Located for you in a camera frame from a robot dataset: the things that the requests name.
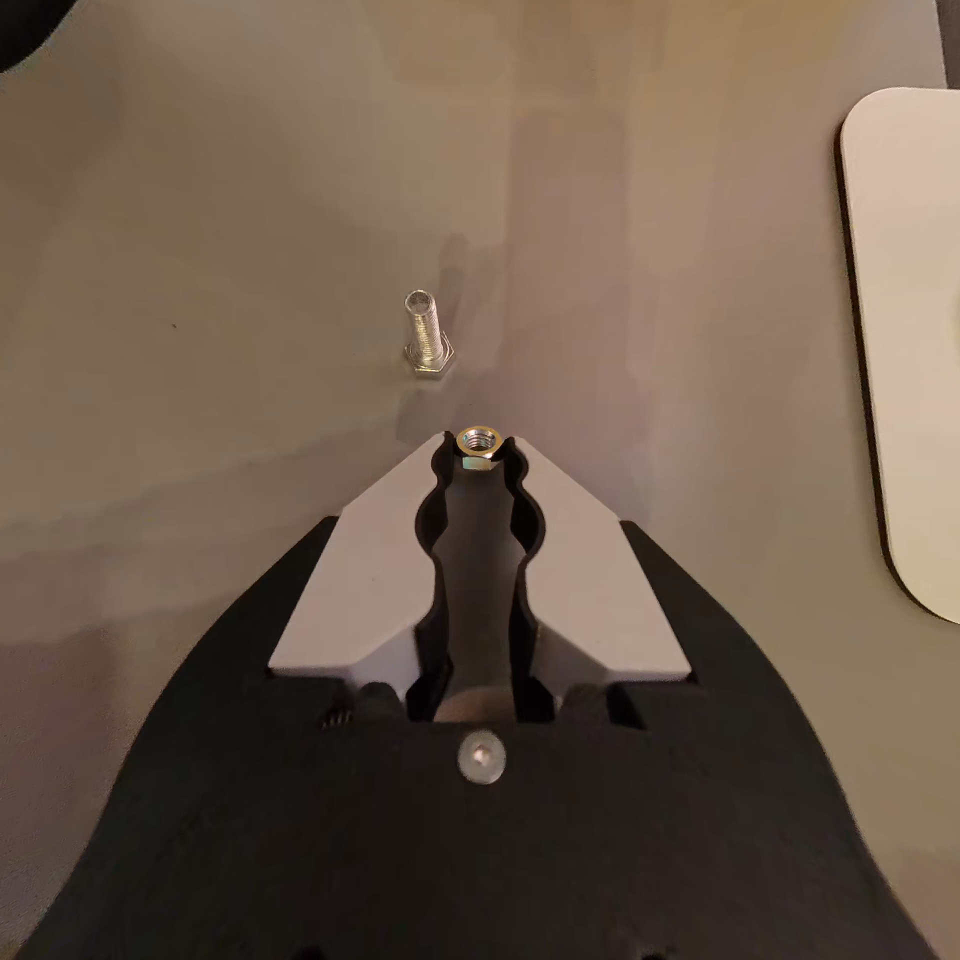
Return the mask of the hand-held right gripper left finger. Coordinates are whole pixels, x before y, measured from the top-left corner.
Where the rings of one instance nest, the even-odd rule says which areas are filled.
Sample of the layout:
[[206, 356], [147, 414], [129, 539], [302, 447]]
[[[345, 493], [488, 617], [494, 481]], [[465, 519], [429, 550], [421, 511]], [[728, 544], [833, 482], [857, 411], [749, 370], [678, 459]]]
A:
[[435, 547], [457, 456], [438, 433], [349, 502], [270, 656], [277, 676], [389, 686], [433, 718], [449, 685], [450, 616]]

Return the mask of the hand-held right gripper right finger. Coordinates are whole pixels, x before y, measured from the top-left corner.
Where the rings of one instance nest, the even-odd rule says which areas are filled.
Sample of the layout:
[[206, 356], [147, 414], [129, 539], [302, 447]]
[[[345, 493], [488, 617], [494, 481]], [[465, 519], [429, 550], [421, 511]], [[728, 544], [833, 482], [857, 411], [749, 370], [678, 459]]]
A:
[[526, 439], [503, 447], [523, 550], [509, 619], [516, 717], [554, 718], [572, 690], [687, 681], [692, 667], [618, 516]]

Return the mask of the silver hex bolt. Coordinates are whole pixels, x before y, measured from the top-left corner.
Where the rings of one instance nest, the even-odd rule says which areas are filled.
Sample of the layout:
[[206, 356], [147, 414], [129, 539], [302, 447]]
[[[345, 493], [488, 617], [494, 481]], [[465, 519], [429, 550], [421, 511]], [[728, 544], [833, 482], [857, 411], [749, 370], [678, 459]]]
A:
[[454, 362], [454, 349], [442, 330], [434, 296], [416, 289], [407, 294], [404, 309], [410, 322], [410, 339], [404, 355], [419, 378], [440, 379]]

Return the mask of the wooden document stand white base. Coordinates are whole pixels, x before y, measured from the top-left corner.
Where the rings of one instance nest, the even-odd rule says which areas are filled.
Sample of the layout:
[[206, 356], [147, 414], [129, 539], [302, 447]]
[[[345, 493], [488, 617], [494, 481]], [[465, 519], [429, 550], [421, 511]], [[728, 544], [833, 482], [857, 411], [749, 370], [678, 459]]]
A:
[[882, 536], [920, 606], [959, 620], [959, 94], [891, 87], [839, 131]]

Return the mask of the black round pad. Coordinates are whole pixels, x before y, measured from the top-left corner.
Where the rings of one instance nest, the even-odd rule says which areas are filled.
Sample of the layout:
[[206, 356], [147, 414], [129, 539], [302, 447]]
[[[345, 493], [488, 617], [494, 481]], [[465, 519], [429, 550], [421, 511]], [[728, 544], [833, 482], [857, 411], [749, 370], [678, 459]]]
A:
[[36, 52], [63, 22], [73, 1], [1, 1], [1, 72]]

